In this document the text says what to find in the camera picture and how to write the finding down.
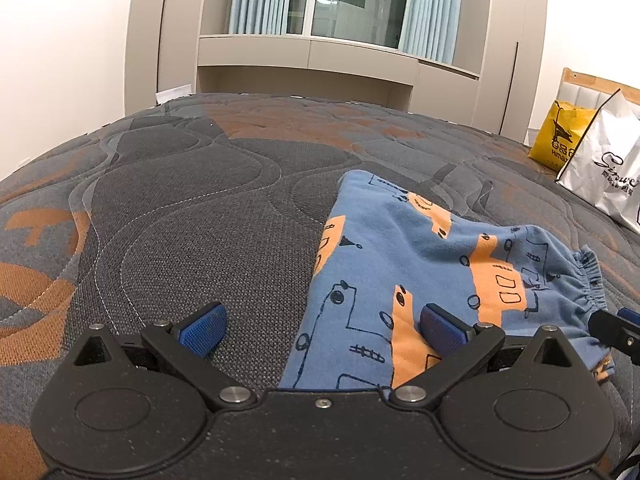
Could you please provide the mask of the beige left wardrobe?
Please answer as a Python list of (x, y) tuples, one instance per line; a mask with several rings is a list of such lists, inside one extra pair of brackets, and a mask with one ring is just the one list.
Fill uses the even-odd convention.
[(228, 32), (230, 0), (131, 0), (125, 54), (125, 113), (158, 92), (198, 88), (198, 42)]

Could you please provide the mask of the right light blue curtain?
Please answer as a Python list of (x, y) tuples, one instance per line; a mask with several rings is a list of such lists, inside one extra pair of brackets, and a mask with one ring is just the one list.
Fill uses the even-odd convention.
[(406, 0), (398, 49), (452, 64), (462, 0)]

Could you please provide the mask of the beige window bench cabinet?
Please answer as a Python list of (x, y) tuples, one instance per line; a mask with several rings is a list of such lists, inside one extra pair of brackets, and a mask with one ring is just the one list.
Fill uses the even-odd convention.
[(355, 101), (472, 122), (480, 76), (392, 49), (302, 36), (198, 40), (198, 90)]

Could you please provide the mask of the beige wardrobe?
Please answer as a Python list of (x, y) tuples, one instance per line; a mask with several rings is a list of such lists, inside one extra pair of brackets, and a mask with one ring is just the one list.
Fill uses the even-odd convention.
[(524, 140), (546, 17), (547, 0), (461, 0), (454, 66), (478, 76), (474, 127)]
[(131, 0), (125, 54), (125, 113), (158, 92), (198, 88), (198, 42), (228, 32), (230, 0)]

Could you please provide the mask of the grey orange quilted mattress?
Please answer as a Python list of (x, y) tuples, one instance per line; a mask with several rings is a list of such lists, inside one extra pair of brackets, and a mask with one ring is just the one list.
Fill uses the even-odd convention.
[(638, 308), (638, 236), (557, 186), (521, 144), (370, 104), (178, 99), (78, 136), (2, 182), (2, 477), (44, 474), (30, 414), (91, 323), (131, 334), (218, 300), (230, 330), (214, 364), (274, 386), (351, 169), (470, 220), (536, 224), (589, 247), (608, 307)]

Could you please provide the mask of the wooden padded headboard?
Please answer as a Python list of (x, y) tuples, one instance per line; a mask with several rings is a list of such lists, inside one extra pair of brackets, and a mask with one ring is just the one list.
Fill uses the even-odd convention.
[(563, 101), (583, 108), (595, 110), (617, 90), (622, 92), (626, 101), (636, 114), (639, 114), (639, 90), (602, 77), (575, 72), (568, 67), (562, 71), (562, 77), (556, 94), (557, 101)]

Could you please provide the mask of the blue pants with orange cars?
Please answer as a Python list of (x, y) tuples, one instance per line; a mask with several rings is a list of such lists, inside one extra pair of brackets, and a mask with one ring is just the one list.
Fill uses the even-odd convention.
[(398, 387), (442, 362), (446, 347), (421, 323), (432, 304), (461, 322), (510, 336), (558, 326), (597, 380), (611, 351), (588, 322), (606, 306), (589, 248), (571, 250), (539, 226), (455, 216), (363, 170), (346, 172), (321, 237), (306, 312), (281, 387)]

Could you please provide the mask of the beige right wardrobe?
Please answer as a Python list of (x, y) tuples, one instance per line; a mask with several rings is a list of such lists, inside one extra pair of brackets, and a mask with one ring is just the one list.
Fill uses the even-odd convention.
[(454, 66), (478, 76), (474, 127), (524, 140), (546, 17), (547, 0), (461, 0)]

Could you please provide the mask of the yellow shopping bag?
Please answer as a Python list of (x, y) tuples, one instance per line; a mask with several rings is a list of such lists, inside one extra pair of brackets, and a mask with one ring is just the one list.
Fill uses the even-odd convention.
[(528, 156), (559, 172), (574, 154), (594, 114), (592, 108), (554, 101)]

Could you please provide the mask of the white Sirowe shopping bag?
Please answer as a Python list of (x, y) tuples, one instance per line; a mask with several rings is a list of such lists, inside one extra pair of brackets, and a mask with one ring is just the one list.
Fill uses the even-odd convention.
[(597, 109), (555, 182), (639, 231), (639, 117), (616, 90)]

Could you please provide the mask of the white paper sheet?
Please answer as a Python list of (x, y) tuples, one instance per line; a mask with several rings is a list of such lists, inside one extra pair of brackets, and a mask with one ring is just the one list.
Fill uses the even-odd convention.
[(169, 88), (155, 93), (155, 99), (157, 105), (166, 104), (174, 99), (182, 98), (183, 96), (192, 96), (193, 87), (192, 84), (182, 84), (181, 86)]

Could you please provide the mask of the open brown framed window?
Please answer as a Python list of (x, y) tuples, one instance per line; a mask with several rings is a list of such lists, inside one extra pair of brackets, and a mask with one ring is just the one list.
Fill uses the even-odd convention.
[(289, 35), (398, 47), (407, 0), (290, 0)]

